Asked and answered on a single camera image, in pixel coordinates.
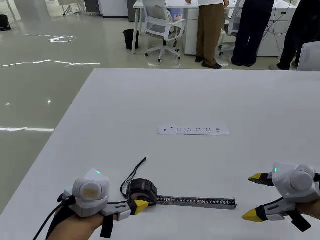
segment person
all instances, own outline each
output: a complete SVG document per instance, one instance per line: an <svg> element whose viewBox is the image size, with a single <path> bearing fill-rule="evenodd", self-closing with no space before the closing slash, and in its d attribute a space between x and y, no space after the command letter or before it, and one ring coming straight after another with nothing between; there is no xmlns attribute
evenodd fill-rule
<svg viewBox="0 0 320 240"><path fill-rule="evenodd" d="M269 68L288 71L295 55L292 65L298 66L303 44L316 41L319 25L320 0L301 0L286 33L280 62Z"/></svg>
<svg viewBox="0 0 320 240"><path fill-rule="evenodd" d="M221 69L215 59L221 28L224 23L224 8L229 0L199 0L199 19L195 62L205 68Z"/></svg>
<svg viewBox="0 0 320 240"><path fill-rule="evenodd" d="M245 1L231 59L232 64L251 67L256 63L258 49L268 26L274 1Z"/></svg>
<svg viewBox="0 0 320 240"><path fill-rule="evenodd" d="M297 204L297 209L301 214L320 220L320 199ZM47 240L88 240L103 221L104 217L100 214L87 218L72 216L60 223Z"/></svg>

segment white office chair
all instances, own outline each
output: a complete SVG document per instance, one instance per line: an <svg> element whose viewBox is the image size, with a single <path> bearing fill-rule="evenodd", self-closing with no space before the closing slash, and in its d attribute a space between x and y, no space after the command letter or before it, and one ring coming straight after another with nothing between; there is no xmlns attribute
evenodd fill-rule
<svg viewBox="0 0 320 240"><path fill-rule="evenodd" d="M242 8L244 6L245 0L231 0L236 1L233 12L229 11L224 15L225 20L228 23L224 24L223 29L225 34L222 35L219 45L219 56L223 56L224 52L233 51L235 49L235 42L225 42L225 36L237 37L240 27Z"/></svg>
<svg viewBox="0 0 320 240"><path fill-rule="evenodd" d="M302 46L298 71L320 71L320 41Z"/></svg>
<svg viewBox="0 0 320 240"><path fill-rule="evenodd" d="M166 0L142 0L142 3L146 14L146 28L144 32L151 37L163 40L163 45L148 49L145 56L148 57L149 53L160 51L158 61L161 63L162 56L167 50L175 54L178 59L180 59L181 55L179 53L179 49L175 49L175 47L168 47L167 42L175 42L183 36L186 26L185 20L179 20L176 22L170 21Z"/></svg>

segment trash can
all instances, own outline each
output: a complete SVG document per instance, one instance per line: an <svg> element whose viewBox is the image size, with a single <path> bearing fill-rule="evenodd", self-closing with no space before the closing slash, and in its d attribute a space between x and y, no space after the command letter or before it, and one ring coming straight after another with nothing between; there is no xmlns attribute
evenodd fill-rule
<svg viewBox="0 0 320 240"><path fill-rule="evenodd" d="M7 15L0 15L0 31L11 30Z"/></svg>
<svg viewBox="0 0 320 240"><path fill-rule="evenodd" d="M126 49L132 50L132 42L134 41L134 30L127 29L123 32ZM136 33L135 49L139 48L139 31Z"/></svg>

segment white table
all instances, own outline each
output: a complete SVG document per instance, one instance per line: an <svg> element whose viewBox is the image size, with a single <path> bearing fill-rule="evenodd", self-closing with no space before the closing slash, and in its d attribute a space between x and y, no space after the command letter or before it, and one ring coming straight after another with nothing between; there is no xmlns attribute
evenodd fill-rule
<svg viewBox="0 0 320 240"><path fill-rule="evenodd" d="M0 239L32 239L64 187L92 167L109 176L111 201L121 200L121 182L144 156L137 178L152 180L159 194L236 197L238 207L156 206L116 223L113 240L318 239L320 221L309 217L313 227L301 233L290 219L241 216L279 198L247 181L274 161L320 170L319 79L298 71L95 69L0 216ZM230 135L157 134L165 124L213 123Z"/></svg>
<svg viewBox="0 0 320 240"><path fill-rule="evenodd" d="M183 48L184 54L195 55L197 45L197 31L198 31L198 16L199 16L199 3L198 0L192 0L192 4L187 4L184 0L166 0L168 9L184 9L183 18L186 19L186 28L183 36ZM233 10L236 6L236 0L230 0L229 6L226 10ZM142 0L137 0L134 5L135 23L134 34L132 43L132 54L135 54L136 50L136 37L138 24L140 19L139 31L142 29ZM291 23L292 17L296 11L296 6L285 2L284 0L275 0L273 5L273 11L269 21L269 31L266 29L264 38L261 41L261 45L258 51L258 56L264 57L278 57L283 51L285 42L285 33Z"/></svg>

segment power strip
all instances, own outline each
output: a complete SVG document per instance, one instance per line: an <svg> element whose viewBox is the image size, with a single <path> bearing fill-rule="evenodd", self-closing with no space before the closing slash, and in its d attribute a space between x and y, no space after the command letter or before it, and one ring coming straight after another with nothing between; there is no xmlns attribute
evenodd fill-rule
<svg viewBox="0 0 320 240"><path fill-rule="evenodd" d="M158 134L161 135L211 135L228 136L229 131L224 126L174 126L167 125L158 128Z"/></svg>

